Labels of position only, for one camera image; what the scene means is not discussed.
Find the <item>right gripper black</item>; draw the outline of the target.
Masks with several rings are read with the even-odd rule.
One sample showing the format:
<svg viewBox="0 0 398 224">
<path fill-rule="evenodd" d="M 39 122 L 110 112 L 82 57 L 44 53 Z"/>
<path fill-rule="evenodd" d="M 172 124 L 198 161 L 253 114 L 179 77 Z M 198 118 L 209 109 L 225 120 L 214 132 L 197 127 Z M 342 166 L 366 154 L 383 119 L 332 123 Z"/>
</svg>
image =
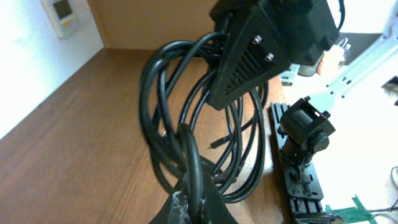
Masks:
<svg viewBox="0 0 398 224">
<path fill-rule="evenodd" d="M 287 70 L 314 65 L 339 36 L 329 5 L 307 1 L 218 1 L 210 11 L 226 35 L 208 104 L 222 110 Z"/>
</svg>

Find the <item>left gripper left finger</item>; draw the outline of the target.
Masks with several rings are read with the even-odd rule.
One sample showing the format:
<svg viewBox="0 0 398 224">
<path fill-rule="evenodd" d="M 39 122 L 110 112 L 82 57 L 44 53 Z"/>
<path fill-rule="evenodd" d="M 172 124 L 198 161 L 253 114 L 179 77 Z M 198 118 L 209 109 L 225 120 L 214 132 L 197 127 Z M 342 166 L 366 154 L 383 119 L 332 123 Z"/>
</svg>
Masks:
<svg viewBox="0 0 398 224">
<path fill-rule="evenodd" d="M 159 213 L 149 224 L 186 224 L 190 223 L 188 214 L 187 175 L 180 179 L 167 198 Z"/>
</svg>

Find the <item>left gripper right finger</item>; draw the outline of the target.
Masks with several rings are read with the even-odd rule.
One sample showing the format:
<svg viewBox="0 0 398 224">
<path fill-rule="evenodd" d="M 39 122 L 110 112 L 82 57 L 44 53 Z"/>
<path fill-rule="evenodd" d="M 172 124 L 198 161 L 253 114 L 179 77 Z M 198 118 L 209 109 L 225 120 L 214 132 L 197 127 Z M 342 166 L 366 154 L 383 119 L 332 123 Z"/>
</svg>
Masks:
<svg viewBox="0 0 398 224">
<path fill-rule="evenodd" d="M 200 207 L 200 223 L 233 224 L 237 223 L 224 203 L 211 177 L 208 164 L 202 162 L 203 196 Z"/>
</svg>

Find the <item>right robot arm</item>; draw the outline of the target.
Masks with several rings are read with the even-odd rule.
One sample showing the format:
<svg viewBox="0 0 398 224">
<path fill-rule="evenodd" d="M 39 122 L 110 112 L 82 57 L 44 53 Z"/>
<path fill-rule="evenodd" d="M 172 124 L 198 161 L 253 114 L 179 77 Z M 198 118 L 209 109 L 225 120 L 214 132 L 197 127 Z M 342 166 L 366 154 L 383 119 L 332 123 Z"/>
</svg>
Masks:
<svg viewBox="0 0 398 224">
<path fill-rule="evenodd" d="M 221 60 L 208 104 L 229 106 L 253 88 L 286 71 L 291 64 L 315 65 L 338 40 L 326 1 L 218 1 L 210 11 L 220 42 Z M 354 59 L 325 91 L 309 102 L 326 111 L 346 98 L 371 72 L 397 58 L 397 19 Z"/>
</svg>

